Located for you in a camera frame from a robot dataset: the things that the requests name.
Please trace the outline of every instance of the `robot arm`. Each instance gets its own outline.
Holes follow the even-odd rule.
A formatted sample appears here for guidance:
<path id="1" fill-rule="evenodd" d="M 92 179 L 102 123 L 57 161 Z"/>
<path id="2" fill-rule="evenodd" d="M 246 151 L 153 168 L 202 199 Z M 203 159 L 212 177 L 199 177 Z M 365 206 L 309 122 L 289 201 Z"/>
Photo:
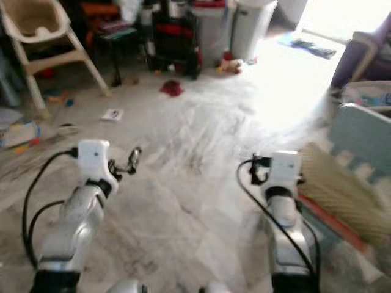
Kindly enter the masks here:
<path id="1" fill-rule="evenodd" d="M 314 278 L 313 270 L 309 270 L 309 267 L 312 269 L 312 263 L 309 245 L 303 233 L 304 220 L 298 209 L 300 155 L 292 151 L 279 151 L 274 153 L 272 158 L 253 157 L 247 162 L 252 162 L 251 183 L 261 186 L 261 195 L 267 202 L 267 208 L 251 195 L 240 178 L 238 180 L 244 191 L 256 201 L 269 218 L 267 234 L 271 239 L 269 262 L 274 293 L 317 293 L 317 280 Z M 264 181 L 257 175 L 259 167 L 269 168 Z M 210 283 L 207 287 L 201 288 L 200 293 L 230 293 L 230 291 L 222 284 Z"/>
<path id="2" fill-rule="evenodd" d="M 63 204 L 59 219 L 43 241 L 31 292 L 76 292 L 90 243 L 103 221 L 106 203 L 118 191 L 122 178 L 118 172 L 135 173 L 141 154 L 141 149 L 135 148 L 127 168 L 118 168 L 113 160 L 108 160 L 108 148 L 109 143 L 102 140 L 79 143 L 79 186 Z M 142 292 L 138 282 L 130 283 L 129 291 L 120 292 Z"/>

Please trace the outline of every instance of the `red cloth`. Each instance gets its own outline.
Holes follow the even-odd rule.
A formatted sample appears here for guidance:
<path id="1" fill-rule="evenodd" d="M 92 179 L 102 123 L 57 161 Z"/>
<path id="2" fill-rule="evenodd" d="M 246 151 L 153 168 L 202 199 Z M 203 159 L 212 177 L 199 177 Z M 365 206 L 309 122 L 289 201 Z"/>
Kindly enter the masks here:
<path id="1" fill-rule="evenodd" d="M 168 35 L 184 35 L 187 39 L 193 39 L 193 31 L 177 24 L 158 24 L 157 30 Z"/>
<path id="2" fill-rule="evenodd" d="M 46 79 L 51 79 L 54 77 L 54 70 L 53 68 L 48 68 L 42 71 L 42 76 Z"/>
<path id="3" fill-rule="evenodd" d="M 175 97 L 183 93 L 183 89 L 181 89 L 180 83 L 178 81 L 167 81 L 163 84 L 160 92 L 166 93 L 171 97 Z"/>
<path id="4" fill-rule="evenodd" d="M 202 8 L 222 8 L 225 7 L 225 0 L 215 0 L 213 2 L 194 1 L 193 6 Z"/>

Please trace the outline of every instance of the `red object on floor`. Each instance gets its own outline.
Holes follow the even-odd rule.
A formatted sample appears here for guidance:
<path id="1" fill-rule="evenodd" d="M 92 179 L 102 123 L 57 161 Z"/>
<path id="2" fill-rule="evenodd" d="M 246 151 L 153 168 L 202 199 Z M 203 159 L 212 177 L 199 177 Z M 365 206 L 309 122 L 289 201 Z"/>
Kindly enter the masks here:
<path id="1" fill-rule="evenodd" d="M 47 79 L 51 79 L 54 77 L 54 70 L 53 68 L 48 68 L 42 71 L 42 76 Z"/>
<path id="2" fill-rule="evenodd" d="M 171 97 L 175 97 L 183 93 L 183 89 L 181 89 L 180 83 L 178 81 L 167 81 L 163 84 L 160 92 L 166 93 Z"/>
<path id="3" fill-rule="evenodd" d="M 30 141 L 30 145 L 39 145 L 39 138 L 32 139 L 32 140 Z"/>

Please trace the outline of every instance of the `plastic bag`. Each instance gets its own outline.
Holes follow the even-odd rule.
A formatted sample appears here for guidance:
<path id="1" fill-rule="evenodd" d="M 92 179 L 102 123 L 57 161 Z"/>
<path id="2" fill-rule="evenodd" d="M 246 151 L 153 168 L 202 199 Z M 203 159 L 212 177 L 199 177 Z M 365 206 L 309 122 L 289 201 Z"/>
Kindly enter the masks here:
<path id="1" fill-rule="evenodd" d="M 137 14 L 140 11 L 143 0 L 115 0 L 121 8 L 122 19 L 133 24 L 137 20 Z"/>

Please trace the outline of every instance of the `white trash can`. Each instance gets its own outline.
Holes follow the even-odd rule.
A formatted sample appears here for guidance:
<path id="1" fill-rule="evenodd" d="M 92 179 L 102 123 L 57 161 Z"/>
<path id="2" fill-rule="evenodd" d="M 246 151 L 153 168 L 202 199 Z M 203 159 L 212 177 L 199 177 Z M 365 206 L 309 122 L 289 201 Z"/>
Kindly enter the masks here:
<path id="1" fill-rule="evenodd" d="M 255 57 L 259 39 L 266 35 L 277 0 L 236 0 L 231 53 L 244 61 Z"/>

